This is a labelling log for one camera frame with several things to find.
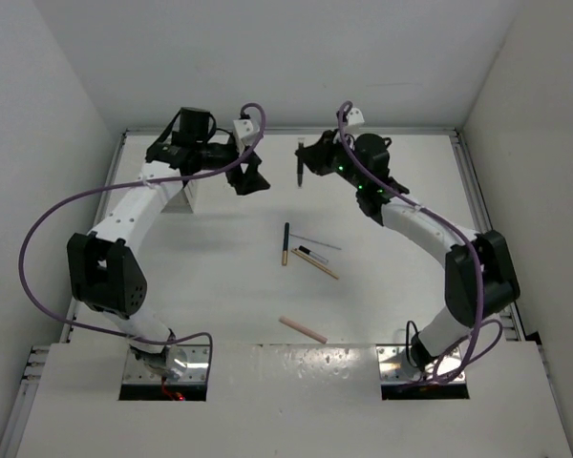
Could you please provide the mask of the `black double ended concealer stick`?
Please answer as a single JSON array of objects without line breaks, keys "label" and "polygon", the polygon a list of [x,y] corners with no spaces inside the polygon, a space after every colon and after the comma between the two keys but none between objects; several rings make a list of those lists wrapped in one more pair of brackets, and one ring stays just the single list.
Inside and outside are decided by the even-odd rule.
[{"label": "black double ended concealer stick", "polygon": [[[296,152],[299,152],[301,149],[305,147],[305,139],[303,137],[298,138],[298,144]],[[301,189],[303,187],[303,180],[304,180],[304,161],[296,155],[296,179],[297,179],[297,187]]]}]

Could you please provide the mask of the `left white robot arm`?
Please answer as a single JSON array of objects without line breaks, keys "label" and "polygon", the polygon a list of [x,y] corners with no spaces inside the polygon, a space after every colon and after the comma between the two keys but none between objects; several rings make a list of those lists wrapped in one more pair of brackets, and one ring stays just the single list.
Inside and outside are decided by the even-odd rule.
[{"label": "left white robot arm", "polygon": [[174,367],[176,337],[144,303],[148,283],[137,260],[144,237],[191,177],[225,175],[239,196],[269,187],[254,152],[265,122],[241,113],[225,143],[213,141],[216,130],[207,110],[180,109],[147,148],[135,186],[88,233],[72,235],[67,244],[74,298],[114,324],[136,358],[162,376]]}]

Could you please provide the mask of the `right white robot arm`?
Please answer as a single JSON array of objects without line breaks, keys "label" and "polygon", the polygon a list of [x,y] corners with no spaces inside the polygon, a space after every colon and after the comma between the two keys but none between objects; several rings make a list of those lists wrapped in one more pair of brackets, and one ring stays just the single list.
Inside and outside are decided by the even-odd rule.
[{"label": "right white robot arm", "polygon": [[413,335],[406,351],[409,366],[421,370],[520,297],[507,241],[496,230],[457,226],[411,198],[390,175],[390,138],[362,134],[341,141],[338,136],[325,131],[316,143],[298,146],[298,166],[319,177],[343,178],[355,188],[367,217],[412,241],[444,269],[445,305]]}]

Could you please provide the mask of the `pink makeup stick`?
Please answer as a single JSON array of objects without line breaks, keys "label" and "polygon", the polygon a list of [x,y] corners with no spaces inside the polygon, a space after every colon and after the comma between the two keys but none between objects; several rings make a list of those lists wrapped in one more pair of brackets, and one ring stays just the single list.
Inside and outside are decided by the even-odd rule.
[{"label": "pink makeup stick", "polygon": [[279,322],[311,339],[313,339],[315,342],[318,342],[320,344],[326,344],[328,342],[328,338],[309,329],[308,327],[295,322],[294,320],[291,320],[285,316],[281,316],[279,318]]}]

